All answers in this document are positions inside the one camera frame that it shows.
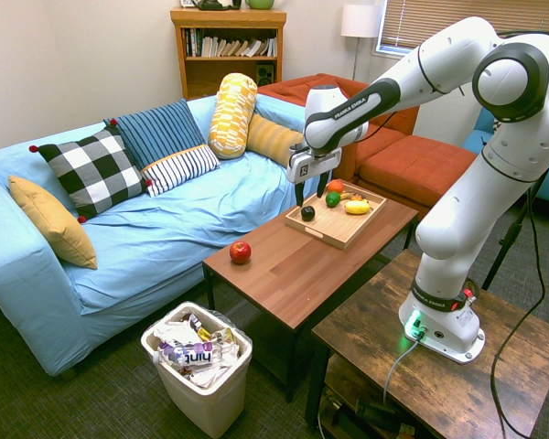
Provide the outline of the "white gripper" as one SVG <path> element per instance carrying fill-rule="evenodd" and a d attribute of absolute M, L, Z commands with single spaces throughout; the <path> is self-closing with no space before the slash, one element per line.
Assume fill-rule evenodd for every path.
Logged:
<path fill-rule="evenodd" d="M 319 176 L 317 197 L 321 198 L 328 183 L 329 171 L 335 169 L 340 160 L 340 148 L 324 155 L 316 155 L 315 150 L 308 146 L 293 145 L 289 148 L 286 177 L 289 182 L 295 184 L 296 204 L 299 207 L 304 203 L 305 184 L 303 182 Z"/>

